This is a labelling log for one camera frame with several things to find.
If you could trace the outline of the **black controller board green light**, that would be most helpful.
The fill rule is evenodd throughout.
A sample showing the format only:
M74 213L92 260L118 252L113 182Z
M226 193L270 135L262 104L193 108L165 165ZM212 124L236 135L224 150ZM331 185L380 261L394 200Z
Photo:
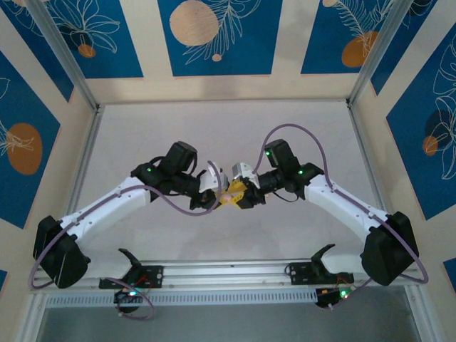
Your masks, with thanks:
M123 315L137 311L143 299L137 291L124 288L115 293L113 302L118 313Z
M337 305L345 301L355 290L355 286L316 289L316 305L322 309L334 310Z

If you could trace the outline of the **long aluminium base rail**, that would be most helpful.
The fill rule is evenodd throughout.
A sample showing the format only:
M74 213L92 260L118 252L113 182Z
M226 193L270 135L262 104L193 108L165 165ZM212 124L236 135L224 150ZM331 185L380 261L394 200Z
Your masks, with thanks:
M211 261L211 262L165 262L142 261L143 266L163 266L161 289L175 290L229 290L260 289L292 286L290 278L285 275L287 264L293 262L311 262L310 259L294 260L248 260L248 261ZM49 291L82 291L120 289L112 281L101 280L98 275L90 275L90 270L74 285L59 289L51 284L42 290Z

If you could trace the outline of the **aluminium side frame rail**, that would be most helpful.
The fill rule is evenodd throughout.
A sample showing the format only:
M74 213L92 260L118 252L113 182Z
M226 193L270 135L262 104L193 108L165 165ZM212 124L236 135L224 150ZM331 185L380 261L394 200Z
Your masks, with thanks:
M370 185L373 189L375 203L385 211L392 212L393 207L390 201L386 198L383 192L383 187L380 184L380 178L375 170L374 155L368 144L367 135L363 132L361 119L356 115L351 105L348 105L348 114L355 130L358 144L360 147L363 161L366 165ZM423 287L417 282L409 281L404 285L408 302L413 314L414 322L417 327L421 342L438 342L435 338L433 327L428 316L427 307L425 305L425 297Z
M65 214L70 214L76 210L79 202L83 181L88 169L88 163L92 156L95 140L99 131L100 123L103 118L105 106L97 105L90 122L88 133L86 135L81 156L78 160L78 168L71 188L71 196L66 206ZM21 312L19 330L14 337L13 342L36 342L40 329L43 315L46 310L46 302L50 294L47 292L32 291L26 297L26 306Z

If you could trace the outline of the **aluminium frame post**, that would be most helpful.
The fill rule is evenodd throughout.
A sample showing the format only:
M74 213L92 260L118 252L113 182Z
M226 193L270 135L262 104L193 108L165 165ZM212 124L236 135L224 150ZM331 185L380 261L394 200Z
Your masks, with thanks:
M82 99L86 102L88 107L91 108L94 113L97 113L100 104L88 87L82 70L77 64L70 48L62 37L61 32L58 30L57 25L46 7L41 0L24 0L24 2L28 12L53 51L54 56L58 59L58 62L70 78L72 84L79 90Z
M381 62L403 19L408 13L414 0L394 0L391 12L385 19L377 39L368 54L365 63L361 67L356 82L349 93L346 104L349 110L353 110L363 89L370 81L372 75Z

